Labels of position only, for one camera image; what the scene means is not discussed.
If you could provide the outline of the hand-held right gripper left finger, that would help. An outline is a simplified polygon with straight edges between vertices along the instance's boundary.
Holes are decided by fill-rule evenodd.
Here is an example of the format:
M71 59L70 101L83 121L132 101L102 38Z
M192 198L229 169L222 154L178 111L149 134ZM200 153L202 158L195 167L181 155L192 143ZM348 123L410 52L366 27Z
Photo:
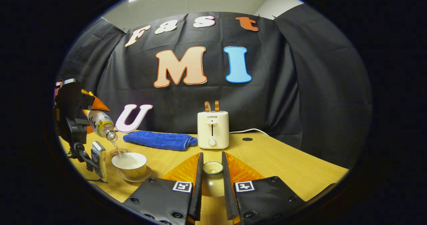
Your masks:
M156 225L194 225L201 217L203 153L164 177L149 177L123 203Z

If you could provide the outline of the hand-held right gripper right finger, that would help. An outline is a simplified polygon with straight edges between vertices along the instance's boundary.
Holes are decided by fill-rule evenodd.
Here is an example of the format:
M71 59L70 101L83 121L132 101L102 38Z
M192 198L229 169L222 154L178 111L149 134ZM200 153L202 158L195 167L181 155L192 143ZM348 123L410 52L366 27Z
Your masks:
M265 177L222 152L226 216L235 225L286 225L306 203L278 176Z

